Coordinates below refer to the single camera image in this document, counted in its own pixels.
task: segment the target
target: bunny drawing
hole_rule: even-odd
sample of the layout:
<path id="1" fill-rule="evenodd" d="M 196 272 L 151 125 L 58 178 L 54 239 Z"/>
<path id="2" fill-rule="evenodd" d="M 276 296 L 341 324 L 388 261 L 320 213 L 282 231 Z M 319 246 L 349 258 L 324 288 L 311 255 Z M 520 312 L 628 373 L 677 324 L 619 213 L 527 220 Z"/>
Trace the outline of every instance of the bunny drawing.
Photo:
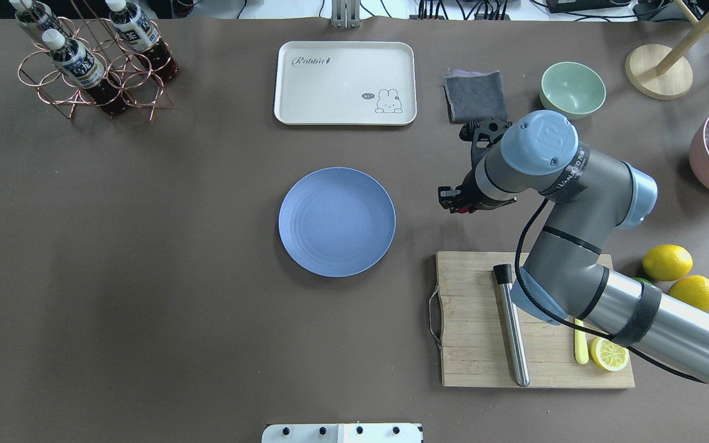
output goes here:
<path id="1" fill-rule="evenodd" d="M 399 98 L 399 92 L 394 89 L 380 89 L 379 100 L 377 100 L 377 109 L 374 110 L 374 112 L 402 113 L 403 110 L 401 109 L 401 99 Z"/>

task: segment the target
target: green bowl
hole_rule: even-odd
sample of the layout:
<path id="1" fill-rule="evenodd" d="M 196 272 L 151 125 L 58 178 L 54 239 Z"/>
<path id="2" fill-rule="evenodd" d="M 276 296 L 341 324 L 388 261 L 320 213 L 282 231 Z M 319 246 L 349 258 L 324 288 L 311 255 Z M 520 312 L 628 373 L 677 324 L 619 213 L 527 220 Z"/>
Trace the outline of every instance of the green bowl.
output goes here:
<path id="1" fill-rule="evenodd" d="M 540 79 L 540 102 L 548 110 L 579 120 L 594 113 L 606 100 L 606 86 L 598 74 L 577 62 L 549 66 Z"/>

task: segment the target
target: blue plate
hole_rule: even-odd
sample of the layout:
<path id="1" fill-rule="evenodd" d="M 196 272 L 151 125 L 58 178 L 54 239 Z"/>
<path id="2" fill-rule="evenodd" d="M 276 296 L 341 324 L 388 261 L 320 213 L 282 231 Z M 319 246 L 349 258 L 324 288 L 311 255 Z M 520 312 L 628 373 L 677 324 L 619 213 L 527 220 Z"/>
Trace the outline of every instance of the blue plate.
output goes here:
<path id="1" fill-rule="evenodd" d="M 319 169 L 288 191 L 278 215 L 287 252 L 313 274 L 348 277 L 373 266 L 396 232 L 385 188 L 350 168 Z"/>

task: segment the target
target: brown table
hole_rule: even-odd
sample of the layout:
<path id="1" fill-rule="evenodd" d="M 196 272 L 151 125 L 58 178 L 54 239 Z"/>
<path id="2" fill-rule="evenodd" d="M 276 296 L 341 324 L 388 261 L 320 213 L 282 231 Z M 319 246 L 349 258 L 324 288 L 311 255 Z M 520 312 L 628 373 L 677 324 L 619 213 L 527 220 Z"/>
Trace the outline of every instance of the brown table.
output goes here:
<path id="1" fill-rule="evenodd" d="M 453 216 L 469 148 L 447 121 L 448 68 L 501 70 L 510 117 L 540 108 L 554 62 L 593 67 L 607 103 L 576 123 L 595 148 L 655 177 L 659 201 L 605 252 L 634 274 L 648 247 L 682 244 L 709 277 L 709 191 L 687 147 L 709 115 L 709 37 L 694 84 L 664 103 L 622 65 L 673 45 L 680 23 L 369 19 L 162 22 L 183 73 L 175 108 L 74 121 L 18 83 L 31 49 L 0 22 L 0 441 L 259 441 L 269 423 L 417 421 L 426 441 L 709 441 L 709 386 L 634 359 L 636 389 L 454 389 L 439 381 L 425 307 L 437 250 L 512 250 L 540 202 Z M 417 119 L 401 128 L 287 127 L 273 117 L 289 40 L 399 40 L 414 49 Z M 296 180 L 350 166 L 396 206 L 385 258 L 354 277 L 301 269 L 276 229 Z"/>

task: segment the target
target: robotic arm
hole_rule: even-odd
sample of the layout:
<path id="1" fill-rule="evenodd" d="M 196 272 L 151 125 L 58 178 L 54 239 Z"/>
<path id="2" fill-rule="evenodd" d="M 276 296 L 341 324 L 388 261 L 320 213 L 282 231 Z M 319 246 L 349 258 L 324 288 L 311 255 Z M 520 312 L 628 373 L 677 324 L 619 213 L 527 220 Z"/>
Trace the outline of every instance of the robotic arm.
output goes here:
<path id="1" fill-rule="evenodd" d="M 574 126 L 549 110 L 529 113 L 475 160 L 460 186 L 439 188 L 439 202 L 451 213 L 492 210 L 528 188 L 555 204 L 518 270 L 537 303 L 709 383 L 709 314 L 596 263 L 614 228 L 636 227 L 650 213 L 655 180 L 580 143 Z M 519 284 L 511 297 L 529 314 L 559 324 Z"/>

